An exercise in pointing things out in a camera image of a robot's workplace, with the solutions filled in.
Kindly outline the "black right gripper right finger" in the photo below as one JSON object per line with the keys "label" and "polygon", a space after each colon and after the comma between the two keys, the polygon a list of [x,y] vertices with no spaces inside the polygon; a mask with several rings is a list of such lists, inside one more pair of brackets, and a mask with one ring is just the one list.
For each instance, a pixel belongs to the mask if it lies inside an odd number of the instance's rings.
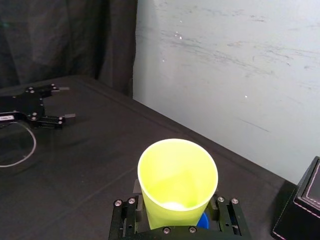
{"label": "black right gripper right finger", "polygon": [[226,198],[214,194],[210,199],[206,214],[209,229],[215,240],[250,240],[248,224],[237,198]]}

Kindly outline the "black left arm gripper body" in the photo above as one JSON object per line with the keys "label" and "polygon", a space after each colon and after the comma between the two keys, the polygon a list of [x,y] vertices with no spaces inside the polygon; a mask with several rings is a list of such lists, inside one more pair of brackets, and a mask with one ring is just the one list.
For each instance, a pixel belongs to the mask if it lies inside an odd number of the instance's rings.
{"label": "black left arm gripper body", "polygon": [[0,97],[0,124],[23,121],[33,125],[46,117],[44,90],[25,90],[17,95]]}

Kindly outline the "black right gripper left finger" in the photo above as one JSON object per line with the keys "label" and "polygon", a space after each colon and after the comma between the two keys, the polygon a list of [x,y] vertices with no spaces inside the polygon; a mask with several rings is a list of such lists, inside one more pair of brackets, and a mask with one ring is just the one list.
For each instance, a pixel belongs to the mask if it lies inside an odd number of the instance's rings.
{"label": "black right gripper left finger", "polygon": [[146,207],[142,189],[136,179],[132,196],[127,200],[116,199],[109,227],[109,240],[142,240],[142,230],[139,224],[146,223]]}

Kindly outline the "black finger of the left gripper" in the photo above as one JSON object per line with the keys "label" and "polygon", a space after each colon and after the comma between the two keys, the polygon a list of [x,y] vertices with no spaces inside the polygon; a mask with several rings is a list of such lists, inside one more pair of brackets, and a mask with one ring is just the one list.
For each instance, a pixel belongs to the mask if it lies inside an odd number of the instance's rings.
{"label": "black finger of the left gripper", "polygon": [[38,94],[41,99],[52,97],[54,94],[61,93],[62,91],[69,91],[69,87],[58,87],[54,83],[42,86],[30,86],[25,89],[28,94]]}
{"label": "black finger of the left gripper", "polygon": [[33,116],[29,121],[29,126],[33,129],[43,128],[43,129],[60,130],[64,127],[67,121],[74,119],[75,117],[76,117],[75,113],[65,114],[62,116],[52,116],[52,115],[43,115],[41,117]]}

